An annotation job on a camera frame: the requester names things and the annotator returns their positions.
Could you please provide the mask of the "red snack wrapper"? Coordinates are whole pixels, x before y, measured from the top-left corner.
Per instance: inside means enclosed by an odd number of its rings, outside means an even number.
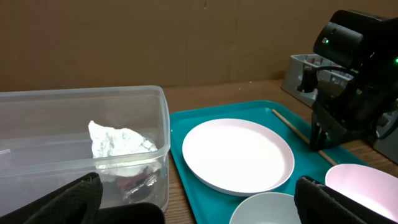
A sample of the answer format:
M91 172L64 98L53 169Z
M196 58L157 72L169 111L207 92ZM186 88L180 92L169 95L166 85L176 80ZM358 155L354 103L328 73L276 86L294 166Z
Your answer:
M134 177L118 177L116 184L121 190L124 203L150 202L155 194L160 171L152 173L143 172Z

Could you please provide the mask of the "wooden chopstick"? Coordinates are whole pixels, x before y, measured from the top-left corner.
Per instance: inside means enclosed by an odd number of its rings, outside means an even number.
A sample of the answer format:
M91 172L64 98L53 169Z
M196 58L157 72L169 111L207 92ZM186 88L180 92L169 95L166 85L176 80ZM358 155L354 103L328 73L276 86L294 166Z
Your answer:
M277 112L275 109L272 110L272 112L283 122L285 123L298 137L300 137L305 143L310 144L310 140L303 135L294 125L292 125L287 119L285 119L279 112ZM337 163L326 153L323 151L318 152L319 155L322 156L326 161L328 161L332 166L336 166Z

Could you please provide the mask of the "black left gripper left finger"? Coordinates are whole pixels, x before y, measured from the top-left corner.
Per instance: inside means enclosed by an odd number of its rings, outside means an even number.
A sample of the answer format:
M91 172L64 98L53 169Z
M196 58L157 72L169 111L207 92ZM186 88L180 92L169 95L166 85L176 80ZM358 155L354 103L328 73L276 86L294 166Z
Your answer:
M103 184L90 172L1 217L1 224L91 224L101 205Z

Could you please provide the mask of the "white tissue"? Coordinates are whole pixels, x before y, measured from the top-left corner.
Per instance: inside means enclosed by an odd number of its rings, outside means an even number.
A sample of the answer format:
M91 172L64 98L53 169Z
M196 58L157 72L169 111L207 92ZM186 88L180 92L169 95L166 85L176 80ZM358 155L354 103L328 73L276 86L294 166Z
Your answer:
M91 151L95 159L157 150L154 143L129 128L115 129L90 121L88 130L92 140ZM140 165L138 162L104 164L96 166L96 169L105 175L134 177L143 173L155 172L162 167L156 159L148 159L147 162L148 165Z

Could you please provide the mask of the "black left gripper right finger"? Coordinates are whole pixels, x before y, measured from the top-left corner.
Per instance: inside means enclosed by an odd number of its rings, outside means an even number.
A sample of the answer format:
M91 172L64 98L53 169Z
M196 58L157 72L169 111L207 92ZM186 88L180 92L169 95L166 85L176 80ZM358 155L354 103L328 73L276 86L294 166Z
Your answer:
M294 202L302 224L396 224L306 175L296 181Z

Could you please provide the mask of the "grey bowl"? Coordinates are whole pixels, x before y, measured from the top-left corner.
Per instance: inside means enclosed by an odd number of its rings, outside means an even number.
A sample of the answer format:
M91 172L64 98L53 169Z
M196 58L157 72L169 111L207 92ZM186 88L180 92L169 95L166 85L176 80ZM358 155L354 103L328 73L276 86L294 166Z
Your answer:
M241 202L229 224L301 224L301 221L293 195L265 192Z

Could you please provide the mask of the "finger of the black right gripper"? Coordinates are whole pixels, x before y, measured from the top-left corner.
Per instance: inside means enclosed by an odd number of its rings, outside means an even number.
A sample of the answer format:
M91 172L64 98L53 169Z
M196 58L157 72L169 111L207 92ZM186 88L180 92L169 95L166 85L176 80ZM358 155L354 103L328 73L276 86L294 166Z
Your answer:
M322 130L318 124L313 124L311 128L311 136L310 136L310 149L313 151L320 151L324 147L324 143L326 140L326 132Z

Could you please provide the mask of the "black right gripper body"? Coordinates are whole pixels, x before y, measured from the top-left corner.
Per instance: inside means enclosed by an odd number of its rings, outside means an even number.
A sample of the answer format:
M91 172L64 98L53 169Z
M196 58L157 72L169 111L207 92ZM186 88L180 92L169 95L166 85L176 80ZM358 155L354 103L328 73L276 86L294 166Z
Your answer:
M345 87L319 81L318 95L312 105L312 125L326 132L324 146L338 146L357 139L385 139L395 124L382 134L378 126L387 124L384 113L395 110L395 83L361 86L354 80Z

